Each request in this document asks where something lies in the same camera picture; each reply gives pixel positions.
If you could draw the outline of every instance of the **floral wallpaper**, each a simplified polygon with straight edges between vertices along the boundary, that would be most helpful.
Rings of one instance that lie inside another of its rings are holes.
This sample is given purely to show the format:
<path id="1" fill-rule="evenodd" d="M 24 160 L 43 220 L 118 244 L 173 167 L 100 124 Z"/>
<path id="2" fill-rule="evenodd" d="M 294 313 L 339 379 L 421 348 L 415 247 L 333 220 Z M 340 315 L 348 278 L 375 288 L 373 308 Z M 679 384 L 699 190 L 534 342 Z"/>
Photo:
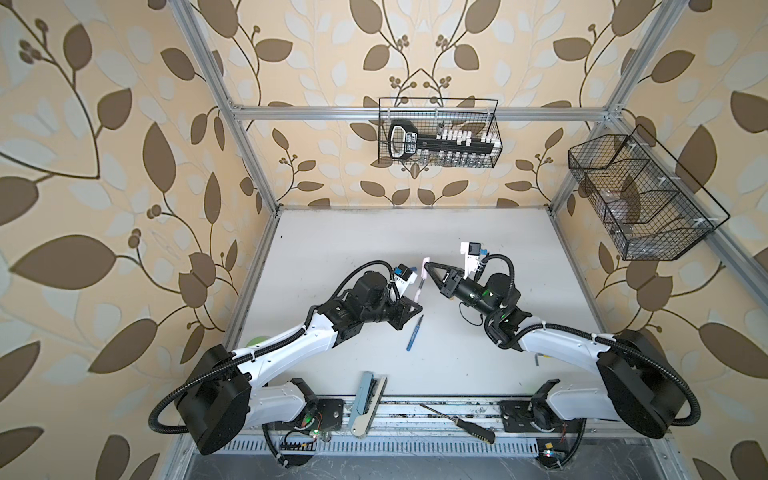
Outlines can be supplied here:
<path id="1" fill-rule="evenodd" d="M 365 96 L 602 106 L 654 0 L 192 0 L 233 100 L 360 106 Z"/>
<path id="2" fill-rule="evenodd" d="M 266 212 L 160 2 L 0 0 L 0 48 L 0 476 L 150 478 Z"/>
<path id="3" fill-rule="evenodd" d="M 254 121 L 247 125 L 275 198 L 310 207 L 518 207 L 549 204 L 584 122 L 501 122 L 495 168 L 423 166 L 378 159 L 376 126 Z"/>
<path id="4" fill-rule="evenodd" d="M 766 26 L 765 2 L 691 0 L 624 113 L 679 156 L 768 268 Z M 705 243 L 674 262 L 621 261 L 586 196 L 574 192 L 559 220 L 607 328 L 652 339 L 702 405 L 696 425 L 672 428 L 691 475 L 768 478 L 768 315 Z"/>

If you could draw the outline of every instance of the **black tool handle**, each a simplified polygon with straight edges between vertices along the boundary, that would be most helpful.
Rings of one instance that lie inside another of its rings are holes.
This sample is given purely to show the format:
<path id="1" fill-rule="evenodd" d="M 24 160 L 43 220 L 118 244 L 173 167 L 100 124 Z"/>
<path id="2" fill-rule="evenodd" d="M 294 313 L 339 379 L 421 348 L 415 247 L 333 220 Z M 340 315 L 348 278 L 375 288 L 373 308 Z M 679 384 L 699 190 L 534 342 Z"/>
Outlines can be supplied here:
<path id="1" fill-rule="evenodd" d="M 456 419 L 456 426 L 467 432 L 469 435 L 481 439 L 483 442 L 490 443 L 496 441 L 496 434 L 488 429 L 482 428 L 480 425 L 472 422 L 466 422 L 462 419 Z"/>

